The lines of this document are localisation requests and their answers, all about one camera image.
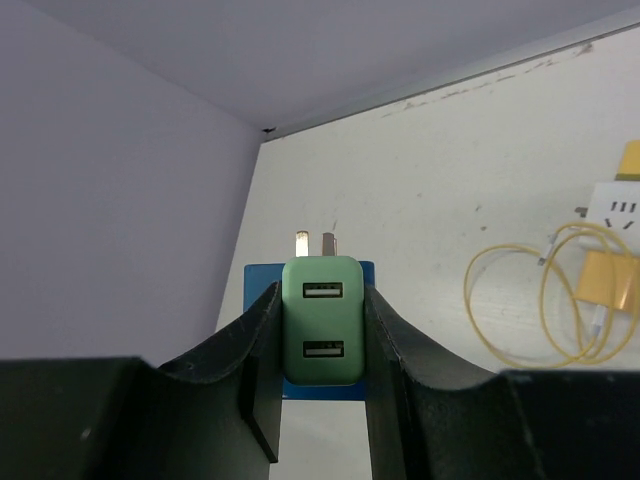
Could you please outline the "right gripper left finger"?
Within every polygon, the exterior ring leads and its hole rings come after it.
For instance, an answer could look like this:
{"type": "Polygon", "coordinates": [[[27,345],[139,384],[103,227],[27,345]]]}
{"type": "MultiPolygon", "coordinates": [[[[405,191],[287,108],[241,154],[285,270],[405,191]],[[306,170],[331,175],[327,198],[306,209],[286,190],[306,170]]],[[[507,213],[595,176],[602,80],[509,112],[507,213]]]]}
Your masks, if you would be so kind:
{"type": "Polygon", "coordinates": [[[281,287],[154,367],[134,357],[5,360],[5,479],[265,479],[278,459],[281,287]]]}

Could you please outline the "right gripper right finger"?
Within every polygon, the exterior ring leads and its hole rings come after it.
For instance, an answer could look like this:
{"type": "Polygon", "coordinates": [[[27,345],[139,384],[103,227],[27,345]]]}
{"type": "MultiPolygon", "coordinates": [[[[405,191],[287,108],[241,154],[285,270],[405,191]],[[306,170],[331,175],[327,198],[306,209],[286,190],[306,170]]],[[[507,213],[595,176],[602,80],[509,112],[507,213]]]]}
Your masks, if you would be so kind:
{"type": "Polygon", "coordinates": [[[364,299],[366,418],[376,479],[635,479],[639,375],[491,373],[364,299]]]}

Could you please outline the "dark blue cube socket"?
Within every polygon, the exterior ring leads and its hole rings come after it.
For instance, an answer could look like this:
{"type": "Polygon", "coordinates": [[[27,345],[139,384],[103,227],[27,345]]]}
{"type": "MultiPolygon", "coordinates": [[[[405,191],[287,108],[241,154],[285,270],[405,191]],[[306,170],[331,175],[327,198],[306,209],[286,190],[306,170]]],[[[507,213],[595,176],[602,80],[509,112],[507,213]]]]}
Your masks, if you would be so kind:
{"type": "MultiPolygon", "coordinates": [[[[309,254],[308,233],[299,231],[296,238],[296,254],[294,258],[307,256],[311,256],[309,254]]],[[[333,234],[325,233],[323,235],[322,254],[319,256],[343,256],[337,253],[337,239],[333,234]]],[[[282,272],[287,262],[247,264],[244,267],[243,307],[245,309],[249,308],[266,288],[275,282],[280,284],[282,293],[282,272]]],[[[371,261],[358,262],[363,270],[365,296],[366,288],[375,284],[375,265],[371,261]]],[[[316,387],[294,385],[284,376],[282,396],[287,400],[362,401],[365,397],[363,376],[353,385],[316,387]]]]}

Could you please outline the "mint green USB charger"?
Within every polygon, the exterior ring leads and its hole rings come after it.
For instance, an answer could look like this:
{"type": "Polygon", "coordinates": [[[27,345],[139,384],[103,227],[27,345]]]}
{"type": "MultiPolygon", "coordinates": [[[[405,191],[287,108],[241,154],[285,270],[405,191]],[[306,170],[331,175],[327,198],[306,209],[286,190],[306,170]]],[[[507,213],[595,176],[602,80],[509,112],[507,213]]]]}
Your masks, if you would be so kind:
{"type": "Polygon", "coordinates": [[[349,256],[307,256],[282,272],[283,370],[300,386],[348,386],[365,370],[364,275],[349,256]]]}

